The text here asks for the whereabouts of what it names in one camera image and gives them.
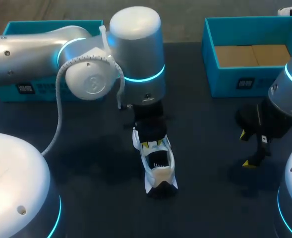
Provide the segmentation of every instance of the shoe tongue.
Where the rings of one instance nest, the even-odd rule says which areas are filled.
[[[157,144],[156,141],[148,142],[148,147],[143,145],[144,156],[148,156],[149,154],[156,151],[168,151],[168,149],[164,146],[164,143],[161,142],[160,145]]]

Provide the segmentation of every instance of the concrete floor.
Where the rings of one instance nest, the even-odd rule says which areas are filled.
[[[276,15],[292,0],[0,0],[0,34],[8,21],[103,19],[118,10],[148,6],[162,19],[165,42],[201,41],[205,17]]]

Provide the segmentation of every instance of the screw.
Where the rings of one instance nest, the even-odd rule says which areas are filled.
[[[278,85],[277,84],[271,86],[271,90],[276,91],[277,89],[278,89]]]

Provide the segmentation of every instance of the label on box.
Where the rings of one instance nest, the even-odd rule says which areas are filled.
[[[16,88],[19,94],[35,94],[35,90],[31,83],[16,84]]]
[[[255,78],[240,78],[237,82],[236,89],[251,89]]]

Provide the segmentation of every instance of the cardboard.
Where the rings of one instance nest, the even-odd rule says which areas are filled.
[[[221,67],[258,66],[252,46],[215,46]]]
[[[259,66],[284,66],[290,60],[290,54],[285,45],[253,45]]]

